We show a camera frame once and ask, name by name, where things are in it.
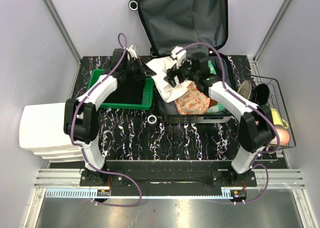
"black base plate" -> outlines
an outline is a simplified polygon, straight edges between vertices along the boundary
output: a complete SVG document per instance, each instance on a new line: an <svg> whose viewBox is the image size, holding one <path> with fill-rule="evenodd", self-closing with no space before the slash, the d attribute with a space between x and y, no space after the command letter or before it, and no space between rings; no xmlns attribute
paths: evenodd
<svg viewBox="0 0 320 228"><path fill-rule="evenodd" d="M123 171L117 170L114 171L117 173L123 174ZM123 184L123 177L119 175L109 175L107 178L101 178L99 176L99 173L97 173L97 176L95 175L90 175L87 174L87 172L84 170L81 173L81 178L80 178L80 186L105 186L109 185L108 177L112 178L112 186L122 186Z"/></svg>
<svg viewBox="0 0 320 228"><path fill-rule="evenodd" d="M214 187L256 187L257 180L256 175L253 171L248 173L248 176L243 180L239 181L237 184L230 184L226 179L223 179L223 173L226 171L212 171L212 184Z"/></svg>

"gray floor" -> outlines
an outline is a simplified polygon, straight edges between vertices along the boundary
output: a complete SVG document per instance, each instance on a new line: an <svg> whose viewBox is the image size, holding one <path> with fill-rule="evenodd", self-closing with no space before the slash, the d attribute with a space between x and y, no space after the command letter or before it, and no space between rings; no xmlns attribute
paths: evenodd
<svg viewBox="0 0 320 228"><path fill-rule="evenodd" d="M249 191L249 199L258 194ZM112 202L128 203L130 200ZM209 200L143 200L133 208L95 206L85 199L45 198L38 228L302 227L289 190L268 190L257 202L221 205Z"/></svg>

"green tray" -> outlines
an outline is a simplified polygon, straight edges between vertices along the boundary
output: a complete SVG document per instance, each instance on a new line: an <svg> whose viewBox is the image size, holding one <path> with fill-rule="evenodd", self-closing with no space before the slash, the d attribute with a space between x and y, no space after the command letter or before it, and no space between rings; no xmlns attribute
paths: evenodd
<svg viewBox="0 0 320 228"><path fill-rule="evenodd" d="M97 80L99 79L103 71L104 69L95 69L92 72L88 90L97 82ZM100 108L149 110L152 105L153 94L154 94L154 80L152 78L147 78L145 80L145 85L143 88L142 104L102 103Z"/></svg>

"wire basket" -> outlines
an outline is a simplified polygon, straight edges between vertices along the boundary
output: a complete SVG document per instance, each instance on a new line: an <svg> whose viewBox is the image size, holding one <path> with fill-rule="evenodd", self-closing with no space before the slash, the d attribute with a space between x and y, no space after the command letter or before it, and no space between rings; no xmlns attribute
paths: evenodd
<svg viewBox="0 0 320 228"><path fill-rule="evenodd" d="M240 85L243 81L247 80L245 77L248 77L248 75L239 73L238 85ZM286 104L285 104L284 97L282 95L278 80L274 78L268 78L268 77L256 76L256 75L250 75L250 79L251 79L250 81L252 85L252 90L254 90L254 88L256 88L256 86L258 86L259 84L266 84L268 86L269 97L268 97L267 105L270 108L276 109L280 117L285 121L287 121L288 123L287 132L290 135L290 140L287 145L281 145L280 148L287 149L287 148L295 147L296 140L295 140L294 132L291 126L290 118L288 115L288 111L286 108Z"/></svg>

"white robotic arm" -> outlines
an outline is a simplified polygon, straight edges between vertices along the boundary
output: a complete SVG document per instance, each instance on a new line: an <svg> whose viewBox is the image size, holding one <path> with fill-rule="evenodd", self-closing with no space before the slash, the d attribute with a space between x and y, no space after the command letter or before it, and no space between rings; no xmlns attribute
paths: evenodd
<svg viewBox="0 0 320 228"><path fill-rule="evenodd" d="M274 138L273 132L270 131L270 128L262 119L258 121L259 124L257 125L257 117L253 115L252 109L248 106L250 105L254 108L260 109L263 114L272 121L270 109L268 107L259 107L257 104L244 99L231 88L228 88L229 92L227 92L224 84L217 76L209 75L201 77L198 72L195 74L195 71L199 69L199 65L201 65L202 61L203 63L206 63L206 67L208 67L208 58L207 60L202 60L202 56L198 53L194 55L193 59L187 60L186 51L182 51L176 55L176 53L181 49L182 48L180 47L176 47L172 51L171 57L176 61L176 64L170 72L167 72L168 75L165 80L173 87L176 85L176 76L178 77L179 82L183 82L185 79L195 81L200 91L204 92L211 99L220 102L235 116L235 118L240 122L240 149L235 159L232 161L231 167L236 175L246 173L250 170L250 166L257 154L265 148L265 145L269 143L272 138ZM111 65L117 61L117 57L119 58L120 53L123 51L123 49L117 50L116 55L115 53L113 54L113 56L115 56L115 60L111 62ZM132 69L131 66L137 63L137 61L139 62L139 59L136 55L134 46L131 46L127 52L129 53L127 55L128 60L126 59L123 66L120 67L115 74L112 74L108 78L106 78L106 74L101 75L97 81L97 84L99 83L98 86L94 85L94 87L88 90L81 97L76 100L68 100L66 102L64 132L70 135L71 121L75 112L75 107L86 97L86 100L83 103L84 107L82 107L80 113L77 114L78 118L74 129L74 136L75 141L84 147L85 155L87 157L86 168L90 170L93 169L88 165L88 162L98 169L102 169L105 163L105 160L102 158L99 150L98 108L108 95L117 89L119 83L125 82L126 74L131 75L132 73L136 74L138 72L142 72L146 75L147 72L150 72L150 70L148 70L145 64L142 64L141 61L138 63L138 69Z"/></svg>

